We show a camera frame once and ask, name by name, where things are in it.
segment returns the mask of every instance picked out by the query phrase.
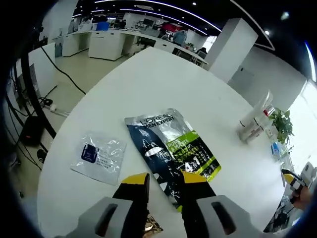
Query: window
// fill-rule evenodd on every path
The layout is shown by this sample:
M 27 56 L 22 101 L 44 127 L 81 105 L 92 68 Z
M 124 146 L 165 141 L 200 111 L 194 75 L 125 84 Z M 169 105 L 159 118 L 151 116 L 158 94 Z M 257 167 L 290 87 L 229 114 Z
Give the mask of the window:
M 209 36 L 207 40 L 205 41 L 203 47 L 206 48 L 207 52 L 210 50 L 212 47 L 213 43 L 216 41 L 217 36 Z
M 317 85 L 313 81 L 307 81 L 290 112 L 294 134 L 290 137 L 290 157 L 300 174 L 308 161 L 317 167 Z

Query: white pillar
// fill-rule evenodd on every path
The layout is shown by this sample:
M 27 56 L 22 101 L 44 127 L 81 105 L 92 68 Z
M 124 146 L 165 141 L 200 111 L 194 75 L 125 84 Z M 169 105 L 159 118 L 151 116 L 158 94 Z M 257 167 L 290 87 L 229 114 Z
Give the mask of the white pillar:
M 242 18 L 228 20 L 210 48 L 204 68 L 228 83 L 257 38 L 257 33 Z

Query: white cabinet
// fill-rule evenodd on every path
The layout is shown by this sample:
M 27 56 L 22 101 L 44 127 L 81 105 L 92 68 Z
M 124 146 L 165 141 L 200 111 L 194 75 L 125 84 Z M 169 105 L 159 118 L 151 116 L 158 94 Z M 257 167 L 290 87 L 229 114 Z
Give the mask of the white cabinet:
M 105 60 L 116 60 L 122 55 L 125 35 L 116 31 L 91 34 L 88 56 Z
M 175 46 L 171 42 L 164 41 L 164 40 L 157 40 L 155 42 L 154 48 L 157 48 L 157 49 L 172 53 L 174 48 L 175 48 Z

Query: green label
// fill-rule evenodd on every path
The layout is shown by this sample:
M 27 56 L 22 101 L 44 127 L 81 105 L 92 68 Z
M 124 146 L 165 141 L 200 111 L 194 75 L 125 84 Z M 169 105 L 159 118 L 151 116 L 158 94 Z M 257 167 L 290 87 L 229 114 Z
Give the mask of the green label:
M 186 145 L 188 145 L 190 142 L 196 140 L 198 138 L 198 134 L 197 132 L 195 132 L 194 130 L 191 132 L 188 132 L 184 135 L 181 135 L 180 137 L 178 137 L 175 140 L 172 140 L 170 142 L 168 142 L 167 148 L 169 149 L 170 152 L 175 152 L 178 149 L 185 147 Z

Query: clear plastic bag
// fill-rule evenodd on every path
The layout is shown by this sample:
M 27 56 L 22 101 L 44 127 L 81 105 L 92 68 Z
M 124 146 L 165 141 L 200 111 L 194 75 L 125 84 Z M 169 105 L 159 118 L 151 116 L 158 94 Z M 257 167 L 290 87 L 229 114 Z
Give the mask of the clear plastic bag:
M 84 135 L 70 168 L 92 179 L 117 185 L 126 143 L 100 132 Z

